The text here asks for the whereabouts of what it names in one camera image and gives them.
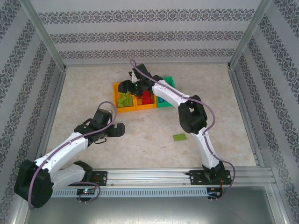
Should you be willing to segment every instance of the patterned wallpaper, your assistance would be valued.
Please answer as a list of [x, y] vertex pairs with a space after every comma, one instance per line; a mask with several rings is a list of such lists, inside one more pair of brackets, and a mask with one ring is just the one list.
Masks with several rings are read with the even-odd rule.
[[19, 165], [35, 159], [60, 71], [18, 0], [0, 2], [0, 224]]
[[229, 62], [260, 0], [33, 0], [64, 63]]
[[274, 0], [235, 67], [263, 159], [299, 223], [299, 3]]

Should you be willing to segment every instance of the red block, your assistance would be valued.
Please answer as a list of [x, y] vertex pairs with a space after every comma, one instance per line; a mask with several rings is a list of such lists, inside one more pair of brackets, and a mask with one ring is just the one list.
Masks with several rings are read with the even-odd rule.
[[143, 91], [143, 92], [142, 92], [142, 98], [143, 98], [143, 99], [150, 98], [150, 92], [148, 92], [148, 91]]
[[151, 98], [148, 99], [143, 99], [142, 100], [142, 105], [146, 105], [146, 104], [153, 104], [153, 100]]

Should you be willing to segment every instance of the yellow bin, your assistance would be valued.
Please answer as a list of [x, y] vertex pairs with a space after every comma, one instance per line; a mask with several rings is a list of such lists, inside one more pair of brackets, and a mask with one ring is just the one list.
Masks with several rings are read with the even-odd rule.
[[116, 106], [117, 113], [124, 113], [124, 112], [131, 112], [136, 110], [136, 102], [135, 102], [135, 96], [133, 97], [133, 106], [126, 106], [126, 107], [118, 107], [117, 105], [117, 99], [121, 98], [121, 94], [118, 92], [118, 85], [120, 83], [113, 83], [113, 103]]
[[142, 99], [138, 99], [135, 96], [133, 96], [133, 98], [134, 98], [134, 104], [136, 105], [137, 111], [157, 108], [157, 97], [154, 95], [151, 96], [151, 98], [154, 102], [153, 104], [142, 105]]

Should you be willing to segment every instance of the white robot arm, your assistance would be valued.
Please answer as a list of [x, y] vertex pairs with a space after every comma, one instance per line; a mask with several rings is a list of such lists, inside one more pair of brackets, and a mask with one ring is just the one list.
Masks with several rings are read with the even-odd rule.
[[[190, 133], [198, 144], [205, 177], [211, 182], [218, 178], [224, 170], [224, 166], [221, 161], [213, 156], [217, 155], [209, 135], [207, 131], [205, 131], [207, 126], [205, 109], [202, 104], [188, 100], [192, 98], [201, 101], [200, 97], [197, 95], [190, 97], [189, 95], [176, 90], [168, 85], [160, 76], [155, 75], [152, 77], [143, 64], [136, 66], [136, 68], [137, 69], [133, 68], [132, 71], [129, 72], [131, 80], [121, 82], [118, 91], [130, 93], [138, 97], [142, 96], [143, 91], [149, 91], [177, 108], [181, 127], [185, 132]], [[140, 72], [156, 82], [149, 80]]]
[[[143, 64], [138, 65], [138, 69], [142, 70], [145, 74], [151, 77], [150, 73], [146, 70]], [[119, 85], [119, 92], [130, 93], [136, 96], [141, 96], [143, 91], [150, 91], [157, 97], [161, 97], [170, 104], [172, 104], [178, 110], [179, 122], [181, 127], [187, 133], [190, 133], [199, 146], [199, 151], [202, 157], [203, 169], [205, 171], [205, 178], [209, 182], [215, 181], [219, 178], [220, 174], [224, 170], [223, 163], [218, 161], [213, 155], [216, 152], [210, 141], [208, 133], [205, 132], [207, 123], [207, 116], [203, 106], [199, 103], [194, 103], [186, 98], [192, 98], [197, 101], [201, 101], [196, 95], [190, 97], [168, 85], [159, 76], [154, 76], [153, 79], [158, 83], [148, 80], [138, 73], [135, 69], [129, 72], [132, 80], [126, 80]], [[92, 167], [82, 161], [75, 162], [70, 167], [61, 170], [61, 167], [66, 164], [74, 155], [85, 150], [91, 144], [97, 143], [99, 139], [105, 139], [105, 137], [120, 137], [125, 133], [124, 124], [111, 125], [105, 131], [90, 134], [85, 137], [78, 138], [71, 141], [81, 135], [85, 135], [91, 132], [98, 131], [107, 124], [112, 122], [112, 115], [110, 112], [98, 109], [92, 119], [86, 120], [83, 124], [77, 126], [74, 132], [61, 143], [57, 148], [43, 157], [35, 160], [34, 162], [25, 160], [19, 169], [17, 180], [14, 186], [14, 192], [21, 196], [23, 199], [28, 200], [28, 193], [31, 180], [38, 168], [41, 170], [37, 173], [32, 188], [31, 204], [35, 208], [42, 207], [51, 197], [52, 193], [64, 188], [74, 182], [88, 182], [92, 176]], [[61, 148], [62, 145], [69, 142], [68, 145]], [[52, 153], [57, 151], [50, 159], [48, 159]]]
[[[168, 85], [164, 80], [160, 80], [160, 81], [158, 81], [158, 83], [168, 86], [169, 88], [172, 88], [173, 90], [178, 92], [175, 88]], [[156, 95], [157, 97], [163, 98], [164, 100], [166, 100], [168, 103], [170, 103], [177, 109], [181, 105], [181, 103], [186, 103], [186, 101], [188, 101], [186, 99], [178, 97], [177, 94], [170, 91], [168, 88], [162, 87], [159, 84], [155, 84], [152, 87], [152, 90], [153, 90], [154, 95]], [[180, 92], [180, 94], [183, 95], [184, 97], [188, 97], [188, 98], [190, 97], [189, 95], [183, 94], [181, 92]], [[199, 130], [198, 134], [191, 133], [191, 135], [193, 136], [193, 138], [195, 139], [196, 143], [199, 146], [199, 151], [200, 151], [201, 158], [202, 158], [202, 164], [205, 167], [212, 169], [219, 164], [219, 161], [211, 155], [211, 153], [209, 152], [209, 150], [207, 148], [207, 145], [206, 145], [206, 142], [205, 142], [204, 136], [203, 136], [203, 132], [205, 129], [206, 128], [203, 127], [202, 129]], [[207, 138], [207, 141], [208, 141], [208, 144], [209, 144], [211, 150], [213, 151], [214, 154], [216, 154], [214, 147], [211, 143], [210, 137], [207, 132], [206, 132], [206, 138]]]
[[[31, 180], [38, 167], [47, 161], [38, 172], [32, 188], [31, 204], [35, 208], [42, 207], [51, 197], [52, 193], [75, 182], [89, 182], [92, 177], [93, 168], [82, 161], [77, 161], [66, 169], [61, 167], [66, 164], [77, 153], [85, 150], [91, 144], [100, 144], [106, 142], [106, 137], [120, 137], [125, 133], [124, 124], [111, 125], [106, 130], [90, 134], [85, 137], [79, 136], [92, 133], [106, 127], [108, 122], [112, 121], [112, 114], [106, 110], [98, 109], [92, 119], [88, 119], [83, 124], [77, 126], [74, 132], [54, 150], [34, 162], [25, 160], [19, 169], [17, 180], [14, 186], [14, 192], [28, 200], [28, 193]], [[57, 149], [69, 142], [61, 150], [57, 151], [48, 159]]]

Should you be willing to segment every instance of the white floor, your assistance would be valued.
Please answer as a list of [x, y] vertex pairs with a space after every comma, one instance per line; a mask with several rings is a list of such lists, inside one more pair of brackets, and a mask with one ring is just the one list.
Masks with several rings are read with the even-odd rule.
[[[181, 92], [197, 94], [214, 110], [216, 124], [211, 129], [213, 146], [224, 160], [235, 166], [255, 166], [239, 107], [224, 64], [148, 64], [152, 75], [172, 76]], [[112, 84], [129, 79], [131, 66], [69, 68], [58, 105], [47, 152], [69, 137], [73, 129], [92, 118], [102, 101], [113, 101]], [[206, 110], [208, 125], [211, 114]], [[120, 113], [116, 123], [124, 123], [126, 133], [92, 144], [73, 157], [68, 165], [82, 160], [93, 168], [175, 168], [201, 167], [201, 157], [192, 137], [174, 142], [184, 133], [173, 107]]]

